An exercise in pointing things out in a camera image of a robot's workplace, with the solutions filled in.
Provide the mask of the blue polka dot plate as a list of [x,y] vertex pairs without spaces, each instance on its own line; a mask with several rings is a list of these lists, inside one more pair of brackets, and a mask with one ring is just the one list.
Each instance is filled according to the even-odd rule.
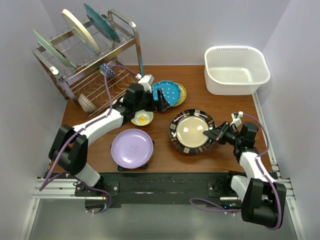
[[180,99],[181,90],[177,83],[170,80],[161,80],[151,86],[153,99],[159,100],[157,90],[160,89],[164,95],[164,99],[173,107]]

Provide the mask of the black striped cream plate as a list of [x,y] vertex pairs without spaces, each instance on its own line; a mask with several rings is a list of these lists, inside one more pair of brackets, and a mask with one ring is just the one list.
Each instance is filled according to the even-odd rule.
[[187,109],[170,123],[169,138],[180,152],[188,155],[204,153],[214,140],[204,134],[216,127],[214,119],[199,109]]

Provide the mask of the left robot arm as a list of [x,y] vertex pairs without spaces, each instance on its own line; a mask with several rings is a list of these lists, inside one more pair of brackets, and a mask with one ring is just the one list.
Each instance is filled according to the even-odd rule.
[[86,184],[86,191],[99,196],[104,190],[101,175],[88,163],[88,148],[106,133],[130,122],[136,112],[164,112],[170,107],[161,88],[145,89],[141,83],[131,84],[124,96],[118,98],[101,115],[79,126],[63,125],[59,128],[48,157],[52,166],[59,165]]

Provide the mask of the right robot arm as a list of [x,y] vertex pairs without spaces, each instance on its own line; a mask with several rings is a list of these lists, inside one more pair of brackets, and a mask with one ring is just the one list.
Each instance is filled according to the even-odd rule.
[[232,145],[233,155],[245,171],[245,176],[233,173],[222,185],[227,196],[237,194],[240,198],[242,220],[277,230],[283,222],[287,189],[277,183],[262,164],[261,154],[255,148],[258,130],[252,122],[245,122],[240,131],[225,122],[203,134],[221,145]]

